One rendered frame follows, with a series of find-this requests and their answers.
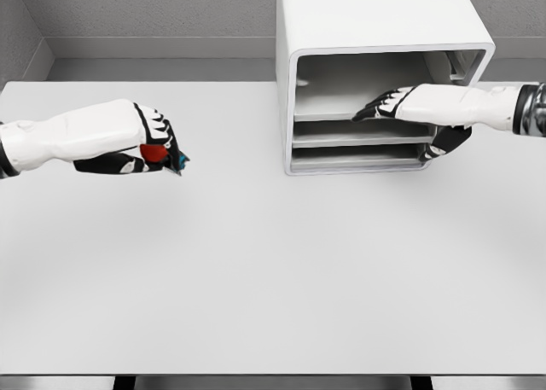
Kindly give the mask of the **white tabletop storage cabinet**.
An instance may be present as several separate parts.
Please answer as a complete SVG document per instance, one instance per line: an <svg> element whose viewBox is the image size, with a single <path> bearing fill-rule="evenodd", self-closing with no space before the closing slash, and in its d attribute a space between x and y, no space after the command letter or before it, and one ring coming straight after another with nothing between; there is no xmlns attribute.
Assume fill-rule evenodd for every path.
<svg viewBox="0 0 546 390"><path fill-rule="evenodd" d="M470 0L276 0L276 82L285 170L297 122L351 120L381 94L476 84L495 44Z"/></svg>

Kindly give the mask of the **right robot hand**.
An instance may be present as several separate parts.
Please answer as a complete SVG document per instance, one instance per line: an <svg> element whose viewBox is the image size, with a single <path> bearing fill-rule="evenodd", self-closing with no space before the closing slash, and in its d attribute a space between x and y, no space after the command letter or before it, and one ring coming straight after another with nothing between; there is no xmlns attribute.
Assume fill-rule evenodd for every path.
<svg viewBox="0 0 546 390"><path fill-rule="evenodd" d="M420 84L389 90L366 104L351 118L398 119L436 125L436 135L424 146L419 161L428 162L460 147L472 135L477 101L475 88L445 84Z"/></svg>

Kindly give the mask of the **white cabinet drawer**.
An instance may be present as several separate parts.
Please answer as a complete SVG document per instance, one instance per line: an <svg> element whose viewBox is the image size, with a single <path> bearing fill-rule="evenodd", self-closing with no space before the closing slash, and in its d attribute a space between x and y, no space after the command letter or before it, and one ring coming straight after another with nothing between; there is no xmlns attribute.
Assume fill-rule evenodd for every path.
<svg viewBox="0 0 546 390"><path fill-rule="evenodd" d="M433 125L391 119L362 123L349 120L297 122L292 145L293 148L332 148L428 143L436 131Z"/></svg>
<svg viewBox="0 0 546 390"><path fill-rule="evenodd" d="M352 147L296 148L291 168L295 172L386 170L420 167L422 143Z"/></svg>

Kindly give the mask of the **red and blue load switch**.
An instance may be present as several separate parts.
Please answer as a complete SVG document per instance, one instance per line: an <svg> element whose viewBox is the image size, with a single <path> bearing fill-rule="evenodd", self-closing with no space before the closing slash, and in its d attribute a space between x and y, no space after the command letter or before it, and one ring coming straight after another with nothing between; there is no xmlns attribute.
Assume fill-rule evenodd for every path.
<svg viewBox="0 0 546 390"><path fill-rule="evenodd" d="M142 144L140 154L143 158L145 167L149 171L167 170L178 176L190 162L190 158L181 151L176 144L170 145L152 145Z"/></svg>

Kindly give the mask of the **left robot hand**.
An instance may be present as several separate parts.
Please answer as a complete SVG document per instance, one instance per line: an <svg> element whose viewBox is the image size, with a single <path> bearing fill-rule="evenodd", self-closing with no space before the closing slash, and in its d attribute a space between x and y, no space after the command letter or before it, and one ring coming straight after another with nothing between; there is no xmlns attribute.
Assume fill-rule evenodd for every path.
<svg viewBox="0 0 546 390"><path fill-rule="evenodd" d="M72 162L79 172L160 172L145 167L140 146L176 144L179 148L171 122L164 114L126 99L67 112L61 116L61 122L65 134L57 148L58 159Z"/></svg>

